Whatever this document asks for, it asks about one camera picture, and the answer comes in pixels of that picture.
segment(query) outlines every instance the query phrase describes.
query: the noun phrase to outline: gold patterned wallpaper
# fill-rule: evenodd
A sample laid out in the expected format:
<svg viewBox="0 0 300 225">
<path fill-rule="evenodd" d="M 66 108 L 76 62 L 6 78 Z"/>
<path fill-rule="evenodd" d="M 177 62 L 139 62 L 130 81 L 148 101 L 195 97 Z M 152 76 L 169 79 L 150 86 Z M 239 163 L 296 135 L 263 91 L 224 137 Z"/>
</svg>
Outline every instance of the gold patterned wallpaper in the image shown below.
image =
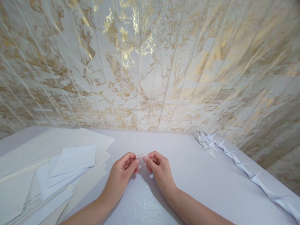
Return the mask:
<svg viewBox="0 0 300 225">
<path fill-rule="evenodd" d="M 219 132 L 300 195 L 297 0 L 1 0 L 0 138 Z"/>
</svg>

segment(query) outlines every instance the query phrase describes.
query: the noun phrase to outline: paneled wall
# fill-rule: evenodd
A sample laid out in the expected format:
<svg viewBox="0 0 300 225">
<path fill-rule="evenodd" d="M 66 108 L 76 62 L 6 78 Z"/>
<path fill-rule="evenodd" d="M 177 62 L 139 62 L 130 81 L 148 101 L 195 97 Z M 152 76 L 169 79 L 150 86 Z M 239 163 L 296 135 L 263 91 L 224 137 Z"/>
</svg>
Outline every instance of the paneled wall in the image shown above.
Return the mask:
<svg viewBox="0 0 300 225">
<path fill-rule="evenodd" d="M 299 1 L 0 2 L 0 138 L 219 132 L 300 195 Z"/>
</svg>

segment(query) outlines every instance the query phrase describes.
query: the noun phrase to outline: white table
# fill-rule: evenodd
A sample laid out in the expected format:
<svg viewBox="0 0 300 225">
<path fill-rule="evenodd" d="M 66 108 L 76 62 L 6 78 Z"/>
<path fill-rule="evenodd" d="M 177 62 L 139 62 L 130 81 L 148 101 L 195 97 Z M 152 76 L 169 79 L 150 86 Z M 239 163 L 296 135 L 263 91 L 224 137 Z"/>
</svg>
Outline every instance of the white table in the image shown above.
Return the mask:
<svg viewBox="0 0 300 225">
<path fill-rule="evenodd" d="M 29 127 L 0 140 L 0 156 L 22 145 L 49 127 Z M 207 154 L 191 133 L 137 132 L 91 129 L 115 138 L 107 150 L 107 175 L 81 200 L 68 217 L 102 192 L 112 164 L 126 152 L 156 150 L 169 159 L 177 186 L 235 224 L 297 224 L 260 187 L 251 182 L 223 153 L 217 160 Z M 104 224 L 183 224 L 170 208 L 155 179 L 144 165 Z"/>
</svg>

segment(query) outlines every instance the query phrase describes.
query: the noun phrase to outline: paper pile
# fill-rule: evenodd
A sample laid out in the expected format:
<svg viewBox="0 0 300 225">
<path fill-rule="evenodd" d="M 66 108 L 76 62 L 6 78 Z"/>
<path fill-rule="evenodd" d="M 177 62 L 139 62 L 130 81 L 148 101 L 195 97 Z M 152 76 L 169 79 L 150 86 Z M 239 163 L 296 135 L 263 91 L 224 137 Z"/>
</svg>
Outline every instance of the paper pile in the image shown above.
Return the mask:
<svg viewBox="0 0 300 225">
<path fill-rule="evenodd" d="M 107 173 L 114 139 L 52 128 L 0 158 L 0 225 L 58 224 Z"/>
</svg>

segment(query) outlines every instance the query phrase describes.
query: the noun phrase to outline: small paper piece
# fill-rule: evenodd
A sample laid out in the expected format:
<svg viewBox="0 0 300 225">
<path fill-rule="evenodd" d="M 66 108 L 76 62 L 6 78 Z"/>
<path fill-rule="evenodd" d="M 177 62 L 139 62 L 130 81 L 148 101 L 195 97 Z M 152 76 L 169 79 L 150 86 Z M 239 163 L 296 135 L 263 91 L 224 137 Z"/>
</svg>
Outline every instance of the small paper piece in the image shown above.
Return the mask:
<svg viewBox="0 0 300 225">
<path fill-rule="evenodd" d="M 0 225 L 22 213 L 33 174 L 25 172 L 0 183 Z"/>
<path fill-rule="evenodd" d="M 143 159 L 144 157 L 148 157 L 148 156 L 149 156 L 148 152 L 135 153 L 136 158 Z"/>
<path fill-rule="evenodd" d="M 73 190 L 71 187 L 67 187 L 64 191 L 55 196 L 51 201 L 33 214 L 23 225 L 39 225 L 44 219 L 46 219 L 51 213 L 53 213 L 60 205 L 71 198 Z"/>
<path fill-rule="evenodd" d="M 46 164 L 45 166 L 40 167 L 37 171 L 37 179 L 39 186 L 41 188 L 42 199 L 45 201 L 46 199 L 50 198 L 52 195 L 60 191 L 66 185 L 77 179 L 79 176 L 84 174 L 88 169 L 85 169 L 84 172 L 79 174 L 75 174 L 73 176 L 68 177 L 67 179 L 48 187 L 48 174 L 49 174 L 50 164 Z"/>
<path fill-rule="evenodd" d="M 64 148 L 50 177 L 90 168 L 95 165 L 95 158 L 95 145 Z"/>
</svg>

